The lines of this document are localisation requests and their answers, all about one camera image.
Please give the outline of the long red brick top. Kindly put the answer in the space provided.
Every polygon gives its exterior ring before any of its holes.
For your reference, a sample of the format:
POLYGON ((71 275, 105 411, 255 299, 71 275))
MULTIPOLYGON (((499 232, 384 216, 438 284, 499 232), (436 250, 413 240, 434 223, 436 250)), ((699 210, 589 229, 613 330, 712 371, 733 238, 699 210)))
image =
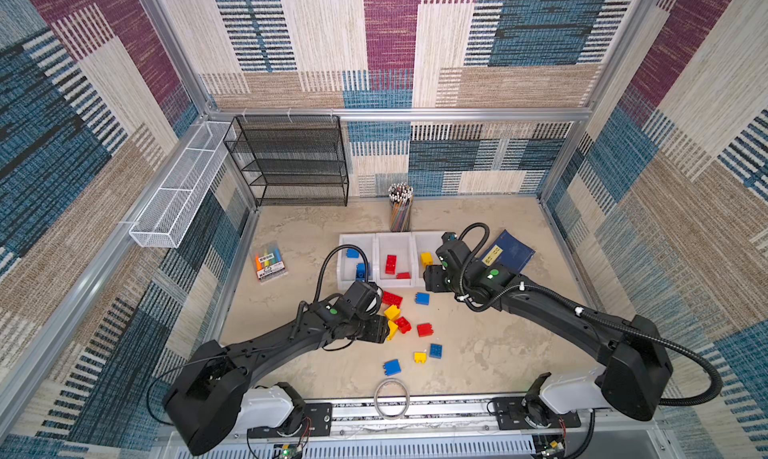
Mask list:
POLYGON ((395 306, 400 308, 402 306, 403 298, 399 295, 384 291, 382 293, 382 303, 387 307, 395 306))

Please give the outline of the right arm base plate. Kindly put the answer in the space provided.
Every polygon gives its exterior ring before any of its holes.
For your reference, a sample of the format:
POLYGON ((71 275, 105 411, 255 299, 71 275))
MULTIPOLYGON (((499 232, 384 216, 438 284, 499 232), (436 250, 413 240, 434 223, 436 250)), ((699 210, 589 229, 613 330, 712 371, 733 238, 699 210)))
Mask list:
POLYGON ((558 415, 542 402, 528 402, 524 396, 502 396, 487 403, 487 411, 502 431, 579 428, 582 422, 575 412, 558 415))

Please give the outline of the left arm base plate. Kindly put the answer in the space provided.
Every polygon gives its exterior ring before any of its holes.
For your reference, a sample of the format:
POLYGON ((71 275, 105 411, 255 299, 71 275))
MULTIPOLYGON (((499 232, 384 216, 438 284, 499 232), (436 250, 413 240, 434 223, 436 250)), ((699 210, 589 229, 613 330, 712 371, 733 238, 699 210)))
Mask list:
POLYGON ((278 428, 257 427, 247 431, 249 439, 298 439, 303 434, 310 438, 329 437, 333 419, 331 402, 306 404, 300 413, 291 413, 278 428))

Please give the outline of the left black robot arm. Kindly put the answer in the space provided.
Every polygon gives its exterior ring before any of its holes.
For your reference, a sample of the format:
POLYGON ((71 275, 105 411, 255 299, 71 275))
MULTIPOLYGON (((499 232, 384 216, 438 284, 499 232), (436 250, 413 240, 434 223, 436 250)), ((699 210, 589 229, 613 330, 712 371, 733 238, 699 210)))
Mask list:
POLYGON ((390 328, 381 305, 381 288, 362 278, 344 293, 300 302, 292 321, 259 337, 228 346, 202 344, 187 363, 169 371, 175 379, 162 400, 167 424, 194 456, 236 430, 297 434, 306 417, 302 397, 286 382, 261 387, 259 380, 340 339, 384 343, 390 328))

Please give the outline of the long red brick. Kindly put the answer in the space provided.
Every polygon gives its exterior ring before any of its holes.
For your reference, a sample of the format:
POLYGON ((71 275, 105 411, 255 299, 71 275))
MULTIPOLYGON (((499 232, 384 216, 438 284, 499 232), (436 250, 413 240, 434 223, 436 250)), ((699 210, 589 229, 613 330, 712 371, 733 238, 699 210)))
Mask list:
POLYGON ((397 256, 387 255, 385 261, 385 274, 395 276, 397 274, 397 256))
POLYGON ((400 308, 402 306, 403 298, 399 295, 384 291, 382 293, 382 303, 387 307, 395 306, 400 308))

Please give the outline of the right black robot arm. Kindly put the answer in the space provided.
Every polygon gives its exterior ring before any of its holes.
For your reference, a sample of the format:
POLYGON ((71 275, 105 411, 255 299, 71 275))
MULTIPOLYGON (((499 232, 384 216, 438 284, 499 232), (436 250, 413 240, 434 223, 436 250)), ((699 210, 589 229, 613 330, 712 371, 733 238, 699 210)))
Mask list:
POLYGON ((479 248, 469 248, 466 231, 445 232, 426 267, 425 286, 451 292, 474 313, 506 312, 529 320, 567 340, 601 366, 598 372, 557 377, 545 373, 530 388, 527 402, 537 413, 564 414, 580 409, 611 408, 637 421, 649 421, 660 406, 692 407, 719 396, 723 380, 700 354, 663 338, 656 325, 637 315, 631 320, 586 307, 516 273, 499 261, 484 263, 479 248), (693 396, 667 398, 675 352, 697 364, 708 387, 693 396))

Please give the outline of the small blue brick top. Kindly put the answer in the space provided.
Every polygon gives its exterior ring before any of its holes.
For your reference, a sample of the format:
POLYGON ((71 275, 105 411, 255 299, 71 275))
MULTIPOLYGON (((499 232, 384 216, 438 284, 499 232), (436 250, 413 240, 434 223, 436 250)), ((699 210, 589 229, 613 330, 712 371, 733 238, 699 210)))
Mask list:
POLYGON ((430 295, 427 293, 417 293, 415 295, 415 303, 419 305, 428 305, 430 303, 430 295))

